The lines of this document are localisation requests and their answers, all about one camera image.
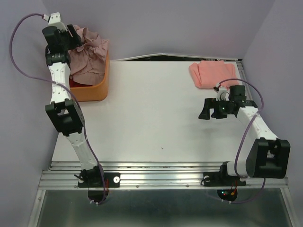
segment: white table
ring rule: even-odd
[[[109,94],[81,103],[88,139],[104,162],[223,162],[234,160],[244,132],[234,117],[199,120],[213,90],[198,89],[190,61],[113,61]],[[232,62],[240,78],[236,62]],[[247,138],[243,153],[250,151]],[[58,136],[53,162],[78,162]]]

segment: purple wall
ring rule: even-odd
[[[276,0],[243,61],[247,79],[265,100],[270,128],[289,140],[290,191],[303,223],[303,1]]]
[[[29,13],[47,13],[40,0],[1,2],[0,24],[0,226],[27,226],[42,169],[47,168],[56,141],[44,105],[51,85],[24,78],[9,59],[9,38],[16,23]],[[30,18],[17,32],[13,49],[20,67],[29,74],[50,77],[45,64],[47,23]]]
[[[110,39],[111,59],[151,53],[243,58],[274,0],[42,0]]]

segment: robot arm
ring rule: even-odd
[[[204,107],[199,115],[199,119],[209,120],[210,109],[214,109],[212,118],[227,118],[228,114],[233,114],[242,124],[247,127],[258,108],[254,101],[246,100],[244,86],[231,86],[229,100],[225,99],[227,89],[224,87],[214,88],[217,91],[217,98],[205,99]],[[287,169],[290,144],[287,140],[280,140],[266,125],[260,115],[253,121],[248,135],[254,144],[247,152],[246,159],[238,160],[237,172],[235,173],[235,162],[224,162],[220,171],[205,173],[211,175],[205,186],[231,186],[232,182],[242,177],[262,177],[262,178],[284,178]]]
[[[72,100],[70,93],[58,85],[62,84],[70,89],[71,58],[68,51],[82,46],[81,39],[72,25],[65,26],[61,22],[59,13],[51,14],[48,27],[42,32],[48,43],[45,50],[46,64],[51,72],[52,80],[57,82],[52,85],[52,98],[50,104],[45,106],[46,113],[56,130],[69,140],[80,160],[79,184],[101,187],[98,162],[84,135],[85,121],[82,111]]]

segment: orange bin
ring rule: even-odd
[[[102,101],[108,94],[109,53],[106,55],[105,73],[101,83],[89,87],[71,87],[71,92],[79,102]]]

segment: folded pink cloth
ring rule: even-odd
[[[190,75],[197,88],[211,89],[224,79],[237,78],[235,66],[225,64],[224,61],[201,61],[199,64],[193,63],[189,67]],[[222,83],[223,87],[229,88],[238,85],[236,80]]]
[[[77,83],[97,85],[104,78],[109,40],[101,39],[98,33],[90,32],[87,27],[74,27],[84,44],[69,51],[71,75]]]

